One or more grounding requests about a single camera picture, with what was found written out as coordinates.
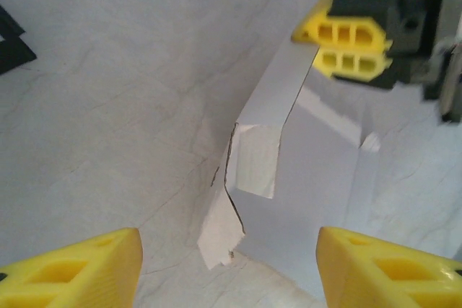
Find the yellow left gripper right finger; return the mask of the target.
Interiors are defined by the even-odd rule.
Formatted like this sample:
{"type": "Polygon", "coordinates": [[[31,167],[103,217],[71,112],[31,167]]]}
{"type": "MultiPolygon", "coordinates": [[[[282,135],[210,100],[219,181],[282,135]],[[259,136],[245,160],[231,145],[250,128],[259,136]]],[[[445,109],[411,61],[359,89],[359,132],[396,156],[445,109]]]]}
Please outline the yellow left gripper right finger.
{"type": "Polygon", "coordinates": [[[324,226],[317,266],[328,307],[460,307],[461,263],[324,226]]]}

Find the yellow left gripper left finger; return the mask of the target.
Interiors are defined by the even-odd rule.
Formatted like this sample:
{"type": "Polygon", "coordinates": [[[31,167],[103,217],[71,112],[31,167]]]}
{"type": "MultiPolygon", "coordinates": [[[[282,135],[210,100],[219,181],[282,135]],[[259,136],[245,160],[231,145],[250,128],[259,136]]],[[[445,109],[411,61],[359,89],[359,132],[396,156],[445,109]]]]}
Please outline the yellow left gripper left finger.
{"type": "Polygon", "coordinates": [[[132,307],[143,247],[123,228],[1,268],[2,307],[132,307]]]}

